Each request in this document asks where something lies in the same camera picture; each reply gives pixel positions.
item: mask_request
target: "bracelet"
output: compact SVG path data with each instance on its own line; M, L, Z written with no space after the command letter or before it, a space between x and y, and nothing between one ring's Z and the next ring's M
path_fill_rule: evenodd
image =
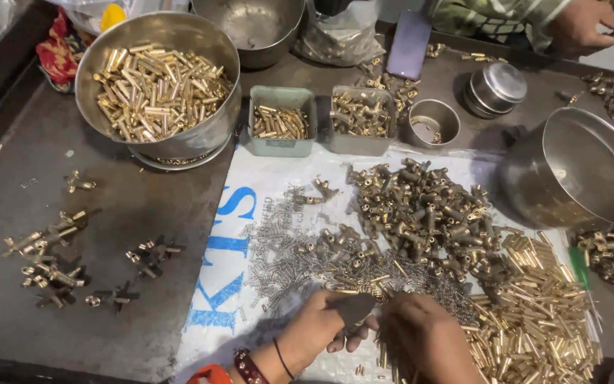
M279 351L278 349L278 343L276 341L276 337L272 337L271 339L274 341L274 346L276 346L276 353L278 353L278 359L281 361L281 365L283 366L283 369L286 370L286 373L291 378L291 380L295 381L293 374L291 373L291 371L288 370L288 367L286 367L286 363L283 362L283 356L281 356L281 351Z
M233 354L233 364L244 382L248 384L269 384L255 362L252 361L251 352L247 348L241 347L236 350L236 353Z

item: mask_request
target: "small steel cup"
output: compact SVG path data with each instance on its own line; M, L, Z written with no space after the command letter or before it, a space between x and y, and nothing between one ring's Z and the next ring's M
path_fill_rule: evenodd
M461 131L454 109L439 100L421 100L409 109L403 138L418 148L439 149L451 143Z

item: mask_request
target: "metal tin box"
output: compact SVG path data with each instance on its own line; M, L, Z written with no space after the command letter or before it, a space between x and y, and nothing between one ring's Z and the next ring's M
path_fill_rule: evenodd
M307 113L310 139L264 139L252 136L255 126L255 105L270 108L300 109ZM265 87L256 85L251 89L251 110L248 118L248 150L255 156L307 157L312 153L312 144L317 138L317 103L314 93L304 88Z
M389 115L393 119L389 128L389 137L343 135L334 130L333 121L330 120L329 149L333 153L383 156L390 144L397 138L397 118L395 118L397 111L394 108L392 96L388 91L372 90L371 88L347 87L344 85L338 85L333 88L335 96L342 96L345 92L351 95L365 93L368 95L367 100L371 102L380 101L383 104L383 107L388 110Z

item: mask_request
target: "dark metal table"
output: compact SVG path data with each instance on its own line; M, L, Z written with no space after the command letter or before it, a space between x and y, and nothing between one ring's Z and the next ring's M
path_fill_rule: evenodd
M560 64L534 55L516 57L502 47L451 36L432 38L459 49L493 50L516 65L529 65L525 103L505 118L486 121L469 115L456 100L466 75L481 63L461 61L457 52L426 62L419 98L443 100L459 113L464 129L452 144L455 148L500 153L505 149L503 127L524 124L533 128L564 106L553 96L554 90L576 93L584 87L577 75L566 74L566 65L573 64L552 68L550 65ZM594 69L582 65L571 70ZM305 87L318 96L320 119L325 122L332 87L354 84L360 76L354 68L327 68L288 55L272 68L244 73L243 95L258 84ZM88 127L74 98L51 90L36 68L28 67L18 85L27 93L20 91L4 101L25 106L0 140L0 380L162 382L172 372L179 332L235 143L198 169L178 173L142 170L144 165L126 147ZM605 116L601 101L588 94L576 106ZM69 194L63 177L74 169L97 181L98 188ZM52 253L66 259L81 256L91 284L75 290L79 301L75 305L38 309L38 289L20 287L21 258L1 257L6 248L3 239L45 228L60 210L74 212L84 207L93 212L88 228L72 239L70 247L55 246ZM110 289L132 278L135 269L124 253L159 234L174 236L187 249L165 263L162 277L132 285L132 290L141 293L139 300L118 315L81 302L94 290ZM600 300L597 307L606 320L603 346L607 354L614 354L614 287L598 283L594 288Z

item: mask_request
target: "steel lid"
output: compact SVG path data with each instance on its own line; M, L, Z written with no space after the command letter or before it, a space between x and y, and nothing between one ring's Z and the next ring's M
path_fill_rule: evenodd
M518 104L527 94L527 82L515 66L505 62L493 62L482 68L482 74L492 91L508 102Z

